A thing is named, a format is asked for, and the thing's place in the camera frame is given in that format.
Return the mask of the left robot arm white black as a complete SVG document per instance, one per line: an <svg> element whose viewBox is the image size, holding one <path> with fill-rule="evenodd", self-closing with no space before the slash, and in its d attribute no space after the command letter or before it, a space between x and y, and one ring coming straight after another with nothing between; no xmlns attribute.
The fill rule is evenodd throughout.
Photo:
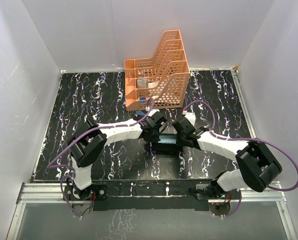
<svg viewBox="0 0 298 240"><path fill-rule="evenodd" d="M127 121L113 124L99 123L88 120L74 133L69 143L70 157L74 168L73 189L74 197L85 200L92 193L92 164L97 160L103 149L112 143L126 140L143 139L147 142L158 142L159 135L167 126L167 119L158 111L148 114L138 111Z"/></svg>

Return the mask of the light blue cleaning cloth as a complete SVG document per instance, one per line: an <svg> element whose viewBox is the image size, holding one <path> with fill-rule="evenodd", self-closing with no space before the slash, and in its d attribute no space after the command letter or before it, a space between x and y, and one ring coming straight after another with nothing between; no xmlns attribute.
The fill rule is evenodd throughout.
<svg viewBox="0 0 298 240"><path fill-rule="evenodd" d="M159 144L176 144L177 135L175 134L162 134L159 136Z"/></svg>

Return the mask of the blue sunglasses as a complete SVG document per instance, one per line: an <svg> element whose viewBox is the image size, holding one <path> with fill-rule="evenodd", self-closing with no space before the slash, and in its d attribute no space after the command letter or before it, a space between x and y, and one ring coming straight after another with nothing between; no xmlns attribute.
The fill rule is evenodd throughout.
<svg viewBox="0 0 298 240"><path fill-rule="evenodd" d="M141 111L141 110L138 110L138 111L135 112L134 115L135 115L136 117L143 117L143 116L145 115L145 113L144 113L143 111Z"/></svg>

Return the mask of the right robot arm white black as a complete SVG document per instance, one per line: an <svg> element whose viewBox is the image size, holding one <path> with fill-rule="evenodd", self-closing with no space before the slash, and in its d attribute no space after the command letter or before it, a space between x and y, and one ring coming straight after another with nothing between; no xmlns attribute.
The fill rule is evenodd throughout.
<svg viewBox="0 0 298 240"><path fill-rule="evenodd" d="M205 127L195 128L185 117L172 125L177 132L177 145L213 152L238 165L238 169L220 173L209 185L197 190L199 194L221 199L231 190L241 188L261 193L282 172L282 166L264 143L226 140Z"/></svg>

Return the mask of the black sunglasses case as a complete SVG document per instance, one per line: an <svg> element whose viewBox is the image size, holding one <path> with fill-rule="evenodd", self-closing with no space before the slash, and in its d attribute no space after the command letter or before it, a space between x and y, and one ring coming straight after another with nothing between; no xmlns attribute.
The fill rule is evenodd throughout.
<svg viewBox="0 0 298 240"><path fill-rule="evenodd" d="M156 142L146 142L146 148L151 149L153 151L158 151L160 154L164 153L166 154L175 154L183 152L183 146L177 145L177 144L160 144Z"/></svg>

